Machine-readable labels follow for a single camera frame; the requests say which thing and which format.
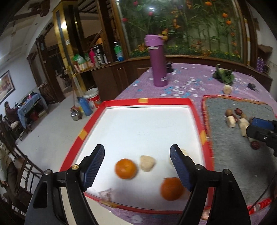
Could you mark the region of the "orange mandarin fruit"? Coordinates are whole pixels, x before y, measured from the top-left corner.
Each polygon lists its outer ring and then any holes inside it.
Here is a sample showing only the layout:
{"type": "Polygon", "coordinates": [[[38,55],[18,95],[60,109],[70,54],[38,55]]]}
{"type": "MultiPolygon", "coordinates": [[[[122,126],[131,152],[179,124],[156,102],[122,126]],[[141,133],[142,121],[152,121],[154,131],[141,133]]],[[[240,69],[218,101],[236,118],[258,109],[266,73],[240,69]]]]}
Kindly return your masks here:
{"type": "Polygon", "coordinates": [[[180,178],[177,177],[164,178],[160,186],[160,194],[162,198],[167,201],[178,200],[184,192],[185,188],[183,187],[180,178]]]}
{"type": "Polygon", "coordinates": [[[136,164],[130,159],[124,158],[115,164],[115,174],[121,179],[133,179],[137,172],[136,164]]]}

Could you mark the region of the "round brown longan fruit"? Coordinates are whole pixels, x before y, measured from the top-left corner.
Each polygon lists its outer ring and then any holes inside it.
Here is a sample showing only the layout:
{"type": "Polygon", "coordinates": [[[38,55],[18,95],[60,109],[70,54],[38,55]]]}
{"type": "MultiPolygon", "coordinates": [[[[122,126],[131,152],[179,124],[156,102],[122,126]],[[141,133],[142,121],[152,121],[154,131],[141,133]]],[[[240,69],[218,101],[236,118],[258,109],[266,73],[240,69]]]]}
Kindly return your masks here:
{"type": "Polygon", "coordinates": [[[232,114],[233,114],[232,109],[227,109],[226,112],[225,112],[225,115],[227,117],[232,116],[232,114]]]}

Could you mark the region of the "beige ginger piece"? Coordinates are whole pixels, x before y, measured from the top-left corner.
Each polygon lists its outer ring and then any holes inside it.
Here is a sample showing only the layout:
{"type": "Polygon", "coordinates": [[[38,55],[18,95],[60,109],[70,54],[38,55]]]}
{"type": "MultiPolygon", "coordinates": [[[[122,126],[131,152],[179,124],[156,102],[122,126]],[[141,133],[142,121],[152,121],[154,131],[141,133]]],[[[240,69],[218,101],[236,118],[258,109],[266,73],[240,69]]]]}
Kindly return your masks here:
{"type": "Polygon", "coordinates": [[[151,156],[141,156],[139,166],[144,172],[149,172],[155,166],[156,160],[151,156]]]}

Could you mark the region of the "red date on mat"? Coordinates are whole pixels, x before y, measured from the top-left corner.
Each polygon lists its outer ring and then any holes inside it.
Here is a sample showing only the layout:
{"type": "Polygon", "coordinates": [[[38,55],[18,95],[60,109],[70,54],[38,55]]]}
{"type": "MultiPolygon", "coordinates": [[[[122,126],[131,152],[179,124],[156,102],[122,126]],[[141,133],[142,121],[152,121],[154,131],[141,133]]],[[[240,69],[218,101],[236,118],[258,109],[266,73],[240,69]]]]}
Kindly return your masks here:
{"type": "Polygon", "coordinates": [[[260,143],[258,141],[252,141],[251,142],[251,148],[254,149],[254,150],[258,150],[260,149],[260,143]]]}
{"type": "Polygon", "coordinates": [[[243,113],[243,111],[242,111],[242,110],[240,110],[239,108],[236,108],[236,109],[235,109],[235,113],[236,113],[236,115],[241,116],[241,115],[242,115],[242,113],[243,113]]]}

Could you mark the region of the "beige ginger chunk on mat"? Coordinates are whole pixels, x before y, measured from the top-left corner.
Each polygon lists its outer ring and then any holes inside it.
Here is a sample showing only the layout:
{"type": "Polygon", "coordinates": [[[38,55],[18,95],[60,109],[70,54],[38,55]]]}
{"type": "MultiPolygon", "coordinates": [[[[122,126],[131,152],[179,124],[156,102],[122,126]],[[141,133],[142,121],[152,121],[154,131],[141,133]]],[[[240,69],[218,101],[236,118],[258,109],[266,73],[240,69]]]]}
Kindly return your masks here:
{"type": "Polygon", "coordinates": [[[234,128],[236,126],[236,120],[233,116],[226,117],[226,123],[228,128],[234,128]]]}

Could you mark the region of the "small black object on cloth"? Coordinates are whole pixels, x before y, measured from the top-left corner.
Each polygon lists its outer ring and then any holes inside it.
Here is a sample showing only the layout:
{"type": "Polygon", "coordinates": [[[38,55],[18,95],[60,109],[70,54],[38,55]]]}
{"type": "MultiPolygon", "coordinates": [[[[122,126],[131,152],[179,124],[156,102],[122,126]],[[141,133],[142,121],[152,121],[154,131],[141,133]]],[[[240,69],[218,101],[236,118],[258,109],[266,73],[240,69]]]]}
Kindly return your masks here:
{"type": "Polygon", "coordinates": [[[247,85],[247,87],[248,87],[249,89],[251,89],[251,90],[255,90],[255,89],[256,89],[256,86],[255,86],[253,83],[249,83],[249,84],[247,85]]]}

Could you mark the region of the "wooden chair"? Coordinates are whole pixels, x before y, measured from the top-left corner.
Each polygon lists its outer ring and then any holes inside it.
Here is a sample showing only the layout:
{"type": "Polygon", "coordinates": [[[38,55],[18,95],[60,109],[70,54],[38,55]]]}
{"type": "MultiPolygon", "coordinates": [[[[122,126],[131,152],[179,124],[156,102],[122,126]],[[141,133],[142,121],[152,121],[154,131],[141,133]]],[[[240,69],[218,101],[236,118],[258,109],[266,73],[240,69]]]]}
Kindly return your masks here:
{"type": "Polygon", "coordinates": [[[42,176],[27,155],[15,143],[6,122],[1,118],[1,187],[6,190],[4,197],[12,208],[26,213],[32,198],[34,181],[42,176]]]}

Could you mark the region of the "green leafy vegetable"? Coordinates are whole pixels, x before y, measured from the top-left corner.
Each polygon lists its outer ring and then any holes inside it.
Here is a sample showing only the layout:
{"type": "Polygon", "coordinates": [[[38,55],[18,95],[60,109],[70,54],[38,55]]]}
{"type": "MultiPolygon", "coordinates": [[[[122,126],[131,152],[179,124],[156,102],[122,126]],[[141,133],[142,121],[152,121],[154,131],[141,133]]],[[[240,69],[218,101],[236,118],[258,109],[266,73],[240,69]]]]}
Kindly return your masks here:
{"type": "Polygon", "coordinates": [[[220,64],[216,65],[216,70],[212,77],[221,83],[232,86],[235,76],[232,70],[220,68],[220,64]]]}

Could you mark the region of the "blue water jug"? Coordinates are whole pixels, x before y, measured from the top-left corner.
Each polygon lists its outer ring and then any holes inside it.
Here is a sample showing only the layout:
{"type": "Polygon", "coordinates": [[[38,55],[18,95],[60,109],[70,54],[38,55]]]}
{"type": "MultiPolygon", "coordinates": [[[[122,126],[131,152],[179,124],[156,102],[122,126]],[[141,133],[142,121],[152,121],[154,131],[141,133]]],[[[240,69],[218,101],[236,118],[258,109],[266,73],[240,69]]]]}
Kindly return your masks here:
{"type": "Polygon", "coordinates": [[[86,116],[92,115],[93,111],[92,111],[89,103],[87,102],[87,100],[83,97],[78,97],[77,99],[79,101],[80,106],[82,107],[82,109],[84,111],[84,114],[86,116]]]}

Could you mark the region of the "blue covered side table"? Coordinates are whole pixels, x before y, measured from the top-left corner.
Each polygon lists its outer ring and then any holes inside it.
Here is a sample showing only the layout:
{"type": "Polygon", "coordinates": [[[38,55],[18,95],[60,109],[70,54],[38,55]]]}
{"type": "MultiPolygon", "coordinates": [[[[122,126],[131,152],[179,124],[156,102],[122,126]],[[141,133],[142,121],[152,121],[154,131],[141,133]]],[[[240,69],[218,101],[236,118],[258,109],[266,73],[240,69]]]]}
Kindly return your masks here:
{"type": "Polygon", "coordinates": [[[46,104],[45,99],[42,97],[42,95],[39,93],[33,95],[31,99],[28,99],[27,102],[17,110],[19,121],[21,122],[24,129],[27,129],[27,123],[26,123],[27,119],[25,118],[25,115],[32,109],[32,107],[37,102],[41,103],[44,110],[48,113],[48,106],[46,104]]]}

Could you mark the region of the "seated person in background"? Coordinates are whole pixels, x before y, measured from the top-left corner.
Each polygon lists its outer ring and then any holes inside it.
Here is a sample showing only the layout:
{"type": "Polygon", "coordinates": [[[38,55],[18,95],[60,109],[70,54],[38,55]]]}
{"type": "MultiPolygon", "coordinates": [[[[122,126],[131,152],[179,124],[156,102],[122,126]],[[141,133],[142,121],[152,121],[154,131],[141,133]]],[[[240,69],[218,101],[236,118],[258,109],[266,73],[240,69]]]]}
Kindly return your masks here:
{"type": "Polygon", "coordinates": [[[8,122],[12,124],[13,122],[19,121],[19,117],[17,114],[17,111],[19,108],[18,107],[11,108],[7,101],[4,103],[4,106],[5,106],[5,113],[6,113],[8,122]]]}

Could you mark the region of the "black cup behind thermos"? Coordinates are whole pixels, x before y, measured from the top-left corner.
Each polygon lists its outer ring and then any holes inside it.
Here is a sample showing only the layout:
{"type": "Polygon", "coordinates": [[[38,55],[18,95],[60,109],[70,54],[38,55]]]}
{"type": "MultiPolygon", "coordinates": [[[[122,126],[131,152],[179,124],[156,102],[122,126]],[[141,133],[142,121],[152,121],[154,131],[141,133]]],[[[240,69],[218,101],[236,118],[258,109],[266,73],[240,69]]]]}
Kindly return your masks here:
{"type": "Polygon", "coordinates": [[[166,62],[166,70],[167,70],[167,74],[170,74],[174,71],[173,67],[172,67],[172,61],[167,61],[166,62]]]}

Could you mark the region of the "flower mural panel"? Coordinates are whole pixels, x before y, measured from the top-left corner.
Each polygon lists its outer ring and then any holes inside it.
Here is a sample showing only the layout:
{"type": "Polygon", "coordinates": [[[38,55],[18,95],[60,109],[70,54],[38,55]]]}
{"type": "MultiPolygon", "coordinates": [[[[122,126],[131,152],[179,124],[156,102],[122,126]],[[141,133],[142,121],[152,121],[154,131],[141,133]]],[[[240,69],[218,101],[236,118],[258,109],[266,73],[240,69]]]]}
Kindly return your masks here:
{"type": "Polygon", "coordinates": [[[116,1],[132,58],[149,55],[146,35],[158,35],[167,55],[242,62],[236,1],[116,1]]]}

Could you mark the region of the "purple thermos bottle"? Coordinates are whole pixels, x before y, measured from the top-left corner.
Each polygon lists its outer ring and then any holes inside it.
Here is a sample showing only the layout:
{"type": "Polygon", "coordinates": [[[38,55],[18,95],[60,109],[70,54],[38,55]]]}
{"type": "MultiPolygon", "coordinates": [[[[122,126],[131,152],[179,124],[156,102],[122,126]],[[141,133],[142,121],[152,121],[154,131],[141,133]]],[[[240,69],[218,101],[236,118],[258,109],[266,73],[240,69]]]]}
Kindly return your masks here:
{"type": "Polygon", "coordinates": [[[147,34],[145,45],[148,48],[154,85],[165,87],[168,84],[167,68],[164,55],[164,41],[161,36],[147,34]]]}

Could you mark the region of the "framed wall painting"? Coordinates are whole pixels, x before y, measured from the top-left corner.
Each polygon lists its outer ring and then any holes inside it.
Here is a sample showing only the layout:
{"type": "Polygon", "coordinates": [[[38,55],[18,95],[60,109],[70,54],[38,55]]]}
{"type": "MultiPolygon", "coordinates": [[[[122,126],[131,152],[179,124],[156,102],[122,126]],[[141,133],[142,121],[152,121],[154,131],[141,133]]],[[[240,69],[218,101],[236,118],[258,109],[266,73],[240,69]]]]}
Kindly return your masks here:
{"type": "Polygon", "coordinates": [[[3,103],[14,90],[15,87],[8,70],[0,78],[0,103],[3,103]]]}

